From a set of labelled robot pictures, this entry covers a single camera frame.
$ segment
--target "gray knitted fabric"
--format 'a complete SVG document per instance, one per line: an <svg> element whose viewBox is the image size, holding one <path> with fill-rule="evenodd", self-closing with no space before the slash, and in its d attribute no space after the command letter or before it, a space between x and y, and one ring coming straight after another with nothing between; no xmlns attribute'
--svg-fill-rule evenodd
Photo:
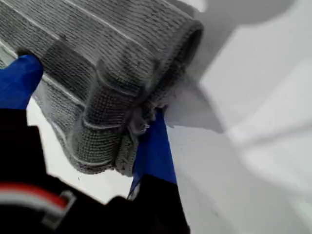
<svg viewBox="0 0 312 234"><path fill-rule="evenodd" d="M41 58L36 101L88 174L132 175L137 137L181 80L201 31L163 0L0 0L0 41Z"/></svg>

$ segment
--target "white background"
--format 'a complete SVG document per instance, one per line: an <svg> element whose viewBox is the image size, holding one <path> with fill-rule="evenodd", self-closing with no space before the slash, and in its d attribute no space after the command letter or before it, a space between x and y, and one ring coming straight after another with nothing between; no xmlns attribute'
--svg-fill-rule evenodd
<svg viewBox="0 0 312 234"><path fill-rule="evenodd" d="M184 0L205 26L166 113L195 234L312 233L312 1ZM102 202L130 178L82 175L31 101L51 174Z"/></svg>

